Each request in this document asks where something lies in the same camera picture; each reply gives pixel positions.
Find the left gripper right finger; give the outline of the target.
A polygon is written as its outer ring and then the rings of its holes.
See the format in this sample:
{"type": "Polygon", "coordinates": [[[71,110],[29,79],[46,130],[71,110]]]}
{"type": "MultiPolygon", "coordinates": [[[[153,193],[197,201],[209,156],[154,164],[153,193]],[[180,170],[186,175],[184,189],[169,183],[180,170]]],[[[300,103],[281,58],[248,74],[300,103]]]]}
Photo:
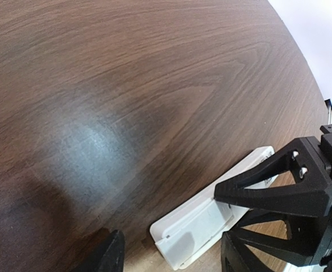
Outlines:
{"type": "Polygon", "coordinates": [[[268,267],[232,231],[222,234],[221,266],[222,271],[268,271],[268,267]]]}

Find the white remote control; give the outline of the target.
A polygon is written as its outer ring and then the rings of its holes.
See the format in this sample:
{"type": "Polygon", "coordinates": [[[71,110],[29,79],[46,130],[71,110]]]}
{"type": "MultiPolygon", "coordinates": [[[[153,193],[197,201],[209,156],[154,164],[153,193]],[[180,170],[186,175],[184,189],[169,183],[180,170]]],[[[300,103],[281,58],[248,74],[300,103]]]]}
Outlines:
{"type": "Polygon", "coordinates": [[[194,263],[248,211],[245,207],[217,202],[215,186],[260,164],[274,154],[271,146],[258,147],[203,190],[150,226],[158,251],[174,270],[194,263]]]}

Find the white battery cover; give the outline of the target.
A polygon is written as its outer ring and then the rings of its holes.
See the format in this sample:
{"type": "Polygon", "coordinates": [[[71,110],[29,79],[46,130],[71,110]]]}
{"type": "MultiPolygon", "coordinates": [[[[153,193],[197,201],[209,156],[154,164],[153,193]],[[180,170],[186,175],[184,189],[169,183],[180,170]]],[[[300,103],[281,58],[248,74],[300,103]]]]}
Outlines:
{"type": "Polygon", "coordinates": [[[172,211],[161,223],[161,237],[156,244],[164,252],[193,254],[222,231],[233,219],[228,204],[208,199],[198,206],[187,205],[172,211]]]}

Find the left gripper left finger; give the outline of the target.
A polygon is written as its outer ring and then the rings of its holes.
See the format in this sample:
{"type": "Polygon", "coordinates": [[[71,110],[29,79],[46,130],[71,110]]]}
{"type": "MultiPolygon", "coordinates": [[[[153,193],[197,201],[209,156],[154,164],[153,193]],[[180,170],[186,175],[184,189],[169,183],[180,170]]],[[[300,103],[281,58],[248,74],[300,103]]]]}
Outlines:
{"type": "Polygon", "coordinates": [[[125,237],[112,231],[72,272],[122,272],[125,260],[125,237]]]}

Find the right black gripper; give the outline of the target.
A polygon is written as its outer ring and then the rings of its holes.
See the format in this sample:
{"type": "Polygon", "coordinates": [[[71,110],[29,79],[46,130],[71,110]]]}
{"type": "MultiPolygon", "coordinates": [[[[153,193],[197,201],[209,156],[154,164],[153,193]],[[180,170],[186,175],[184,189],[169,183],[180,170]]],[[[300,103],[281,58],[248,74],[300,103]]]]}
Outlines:
{"type": "Polygon", "coordinates": [[[214,192],[216,201],[268,210],[247,212],[231,232],[244,244],[295,266],[332,266],[332,125],[320,129],[320,141],[296,138],[252,169],[217,184],[214,192]],[[294,184],[251,188],[286,172],[294,184]],[[286,239],[245,228],[275,221],[284,223],[286,239]]]}

